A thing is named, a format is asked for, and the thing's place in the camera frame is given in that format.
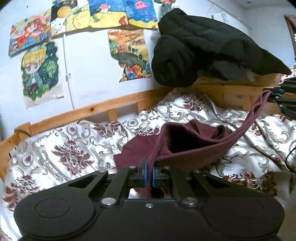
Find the maroon long-sleeve shirt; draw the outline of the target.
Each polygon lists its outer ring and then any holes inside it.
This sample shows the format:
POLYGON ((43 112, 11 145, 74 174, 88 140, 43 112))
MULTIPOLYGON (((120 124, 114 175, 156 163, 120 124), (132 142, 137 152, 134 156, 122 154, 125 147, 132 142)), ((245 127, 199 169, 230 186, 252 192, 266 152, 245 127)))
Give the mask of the maroon long-sleeve shirt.
POLYGON ((192 120, 186 124, 165 123, 158 135, 136 136, 114 156, 116 168, 138 166, 141 159, 146 158, 147 183, 137 191, 142 197, 149 198, 152 196, 154 166, 170 166, 190 172, 223 157, 254 123, 270 94, 269 90, 260 94, 241 127, 235 131, 223 125, 213 127, 192 120))

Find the floral satin bedspread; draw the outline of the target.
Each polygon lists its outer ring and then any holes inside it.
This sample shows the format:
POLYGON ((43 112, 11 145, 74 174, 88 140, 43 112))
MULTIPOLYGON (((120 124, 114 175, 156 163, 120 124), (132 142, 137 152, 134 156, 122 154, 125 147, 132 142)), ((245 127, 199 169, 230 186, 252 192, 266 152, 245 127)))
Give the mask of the floral satin bedspread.
MULTIPOLYGON (((247 112, 218 107, 204 94, 170 92, 152 109, 123 123, 87 120, 27 138, 13 151, 1 188, 1 240, 21 237, 16 205, 28 195, 97 170, 116 172, 114 156, 136 136, 158 135, 168 122, 198 120, 235 130, 247 112)), ((204 171, 277 199, 285 209, 295 201, 295 121, 281 114, 263 115, 228 153, 204 171)))

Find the black puffer jacket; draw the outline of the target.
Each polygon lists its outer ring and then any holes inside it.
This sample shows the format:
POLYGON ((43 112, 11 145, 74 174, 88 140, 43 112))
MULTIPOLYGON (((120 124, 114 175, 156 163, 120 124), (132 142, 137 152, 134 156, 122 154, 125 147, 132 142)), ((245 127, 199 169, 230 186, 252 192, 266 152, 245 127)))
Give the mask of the black puffer jacket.
POLYGON ((199 76, 252 81, 254 74, 290 74, 280 59, 220 21, 176 8, 161 18, 159 32, 152 72, 163 86, 188 87, 199 76))

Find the autumn landscape poster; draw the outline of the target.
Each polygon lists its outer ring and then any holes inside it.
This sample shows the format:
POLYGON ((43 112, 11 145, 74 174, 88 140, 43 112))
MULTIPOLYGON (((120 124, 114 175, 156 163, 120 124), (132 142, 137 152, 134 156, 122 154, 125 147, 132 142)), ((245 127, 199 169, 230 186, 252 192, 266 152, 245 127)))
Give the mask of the autumn landscape poster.
POLYGON ((110 29, 107 34, 110 54, 123 69, 121 82, 151 77, 143 30, 110 29))

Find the blonde anime character poster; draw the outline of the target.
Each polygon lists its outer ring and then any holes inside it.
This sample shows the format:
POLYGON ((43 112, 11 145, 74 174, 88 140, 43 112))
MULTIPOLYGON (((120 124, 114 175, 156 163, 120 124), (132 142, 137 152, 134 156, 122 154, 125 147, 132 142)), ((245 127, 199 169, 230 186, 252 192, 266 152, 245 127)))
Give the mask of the blonde anime character poster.
POLYGON ((21 59, 21 73, 26 109, 64 97, 59 80, 58 47, 54 41, 27 50, 21 59))

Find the orange-haired anime poster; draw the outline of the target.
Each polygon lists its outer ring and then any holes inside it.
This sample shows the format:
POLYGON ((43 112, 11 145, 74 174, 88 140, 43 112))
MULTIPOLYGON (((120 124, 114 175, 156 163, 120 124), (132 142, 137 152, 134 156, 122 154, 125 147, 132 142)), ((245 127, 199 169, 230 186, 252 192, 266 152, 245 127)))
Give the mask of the orange-haired anime poster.
POLYGON ((25 18, 11 27, 9 56, 51 36, 51 9, 25 18))

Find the wooden bed frame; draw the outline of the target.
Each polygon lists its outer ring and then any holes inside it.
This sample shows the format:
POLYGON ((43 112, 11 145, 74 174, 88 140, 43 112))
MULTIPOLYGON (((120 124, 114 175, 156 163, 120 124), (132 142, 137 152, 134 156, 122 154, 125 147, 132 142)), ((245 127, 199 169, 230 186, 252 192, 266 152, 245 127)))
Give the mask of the wooden bed frame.
MULTIPOLYGON (((255 99, 265 87, 276 87, 280 84, 282 74, 269 74, 255 76, 255 81, 244 84, 242 81, 222 81, 207 77, 200 77, 190 87, 185 88, 191 93, 206 93, 215 104, 229 106, 235 109, 250 110, 255 99)), ((14 134, 1 142, 1 180, 5 179, 6 168, 10 161, 10 151, 22 140, 38 133, 64 126, 89 116, 106 112, 110 121, 116 121, 116 108, 130 104, 137 105, 137 111, 152 108, 156 99, 164 97, 171 91, 170 87, 160 87, 153 90, 142 91, 71 110, 40 122, 25 123, 14 130, 14 134)))

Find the white wall conduit pipe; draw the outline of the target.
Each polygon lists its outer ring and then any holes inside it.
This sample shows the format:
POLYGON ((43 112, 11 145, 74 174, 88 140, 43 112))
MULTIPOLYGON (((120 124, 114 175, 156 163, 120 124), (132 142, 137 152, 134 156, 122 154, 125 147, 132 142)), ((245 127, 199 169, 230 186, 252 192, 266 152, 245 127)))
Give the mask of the white wall conduit pipe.
POLYGON ((64 53, 64 63, 65 63, 65 73, 66 73, 66 81, 68 85, 68 90, 69 90, 69 96, 71 100, 71 105, 72 109, 76 109, 76 103, 74 99, 74 94, 73 94, 73 89, 71 85, 71 73, 69 72, 69 65, 68 65, 68 60, 67 60, 67 44, 66 44, 66 34, 63 34, 63 53, 64 53))

